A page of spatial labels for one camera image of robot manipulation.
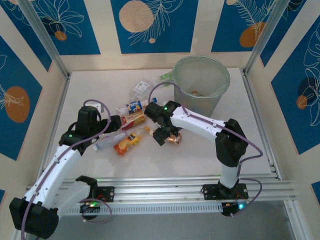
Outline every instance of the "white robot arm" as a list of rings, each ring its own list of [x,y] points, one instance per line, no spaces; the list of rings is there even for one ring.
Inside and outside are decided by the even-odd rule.
[[[121,119],[118,115],[111,116],[107,124],[106,119],[101,120],[95,107],[83,106],[79,110],[77,122],[61,136],[54,157],[40,178],[23,198],[15,197],[11,201],[9,209],[16,229],[22,229],[25,219],[26,233],[47,239],[67,210],[83,199],[97,197],[97,180],[86,176],[77,178],[64,194],[56,194],[69,171],[91,145],[91,140],[102,132],[117,131],[121,127]]]
[[[182,128],[215,142],[216,155],[222,163],[220,187],[225,188],[222,191],[233,194],[229,190],[232,190],[238,183],[239,161],[245,154],[248,144],[223,128],[230,129],[245,138],[237,121],[230,119],[224,122],[205,117],[183,108],[174,101],[169,101],[164,106],[151,102],[146,107],[144,114],[159,124],[160,127],[153,133],[153,138],[161,146],[170,135],[177,136],[178,131]]]

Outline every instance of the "plastic bottle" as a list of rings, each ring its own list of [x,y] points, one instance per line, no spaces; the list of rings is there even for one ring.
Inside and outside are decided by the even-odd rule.
[[[93,144],[93,150],[97,151],[112,147],[127,136],[128,134],[125,131],[103,134],[100,136],[100,139]]]
[[[152,102],[156,103],[157,99],[154,97],[151,99]],[[120,117],[134,114],[144,110],[148,106],[148,100],[144,101],[133,101],[126,105],[126,107],[117,108],[116,111]]]
[[[133,131],[128,137],[123,139],[121,142],[113,146],[115,151],[119,154],[119,156],[123,156],[129,149],[131,149],[134,145],[137,145],[141,139],[148,135],[150,132],[150,128],[145,126],[144,128],[139,128]]]

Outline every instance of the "gray floor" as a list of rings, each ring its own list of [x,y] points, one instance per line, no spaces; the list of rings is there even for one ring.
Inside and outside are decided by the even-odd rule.
[[[282,202],[255,202],[234,218],[220,213],[115,215],[106,224],[63,217],[50,240],[294,240]]]

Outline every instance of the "trash bin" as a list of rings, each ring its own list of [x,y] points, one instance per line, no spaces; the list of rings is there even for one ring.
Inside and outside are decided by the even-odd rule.
[[[212,115],[230,85],[227,68],[207,56],[182,58],[172,69],[172,79],[182,90],[183,105],[206,117]],[[174,101],[181,104],[181,96],[176,88]]]

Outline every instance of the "white table surface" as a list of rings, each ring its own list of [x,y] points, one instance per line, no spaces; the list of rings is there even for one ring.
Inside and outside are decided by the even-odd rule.
[[[67,131],[70,124],[77,121],[78,111],[85,100],[100,100],[107,105],[112,115],[116,115],[116,108],[125,106],[129,101],[128,92],[141,78],[153,82],[158,76],[169,71],[170,69],[73,72],[50,159],[58,147],[61,135]],[[231,78],[230,87],[221,97],[211,117],[224,121],[230,118],[237,120],[246,137],[265,152],[241,72],[238,68],[228,68],[228,71]],[[161,105],[165,101],[174,100],[173,86],[158,87],[152,97],[156,97]],[[102,118],[107,118],[106,111],[102,113]],[[157,127],[150,119],[147,120],[146,125],[154,129]],[[170,143],[159,146],[152,136],[148,135],[122,157],[117,155],[113,147],[102,151],[94,151],[89,147],[73,167],[68,178],[77,178],[80,175],[94,178],[219,175],[221,163],[217,159],[214,142],[186,129],[182,129],[180,133],[182,142],[178,146]],[[249,146],[245,157],[256,154],[257,151]],[[270,172],[268,159],[263,156],[243,164],[241,174],[269,174]]]

